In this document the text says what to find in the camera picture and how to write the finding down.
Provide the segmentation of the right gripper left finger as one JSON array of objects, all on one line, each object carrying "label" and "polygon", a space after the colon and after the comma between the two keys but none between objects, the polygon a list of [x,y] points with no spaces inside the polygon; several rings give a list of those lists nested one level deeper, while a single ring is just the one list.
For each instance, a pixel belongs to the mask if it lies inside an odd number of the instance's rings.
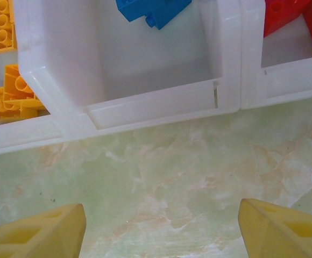
[{"label": "right gripper left finger", "polygon": [[68,204],[0,226],[0,258],[79,258],[82,204]]}]

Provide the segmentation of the white plastic bin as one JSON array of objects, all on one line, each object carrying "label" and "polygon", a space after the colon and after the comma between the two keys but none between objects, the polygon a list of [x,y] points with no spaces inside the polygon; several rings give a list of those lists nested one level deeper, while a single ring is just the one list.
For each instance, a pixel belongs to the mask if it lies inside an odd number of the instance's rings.
[{"label": "white plastic bin", "polygon": [[19,72],[65,139],[240,109],[239,0],[193,0],[163,29],[115,0],[13,0]]},{"label": "white plastic bin", "polygon": [[[0,54],[0,87],[4,85],[5,66],[12,64],[18,65],[18,48]],[[0,120],[0,153],[54,144],[61,140],[62,134],[50,113],[30,119]]]},{"label": "white plastic bin", "polygon": [[302,16],[264,37],[264,0],[239,0],[241,108],[312,98],[312,38]]}]

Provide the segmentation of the blue lego brick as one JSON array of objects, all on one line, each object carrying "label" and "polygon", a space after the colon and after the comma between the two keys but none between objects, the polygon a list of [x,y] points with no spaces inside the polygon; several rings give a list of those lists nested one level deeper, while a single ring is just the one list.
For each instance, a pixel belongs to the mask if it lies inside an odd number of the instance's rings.
[{"label": "blue lego brick", "polygon": [[156,27],[161,30],[191,4],[192,0],[165,0],[165,3],[165,6],[152,11],[146,16],[145,21],[149,27]]},{"label": "blue lego brick", "polygon": [[171,0],[116,0],[117,9],[132,22],[152,11],[165,7]]}]

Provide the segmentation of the red lego brick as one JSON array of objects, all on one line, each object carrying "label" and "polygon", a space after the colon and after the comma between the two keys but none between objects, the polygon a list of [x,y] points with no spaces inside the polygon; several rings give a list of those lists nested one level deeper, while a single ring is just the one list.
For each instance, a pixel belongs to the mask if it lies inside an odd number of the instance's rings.
[{"label": "red lego brick", "polygon": [[296,19],[311,0],[265,0],[264,38]]}]

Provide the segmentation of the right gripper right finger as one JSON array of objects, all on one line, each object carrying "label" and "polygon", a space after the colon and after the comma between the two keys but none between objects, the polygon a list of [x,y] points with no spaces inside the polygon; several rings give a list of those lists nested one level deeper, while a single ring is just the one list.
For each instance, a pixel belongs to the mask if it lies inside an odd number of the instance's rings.
[{"label": "right gripper right finger", "polygon": [[249,258],[312,258],[312,214],[242,199],[239,228]]}]

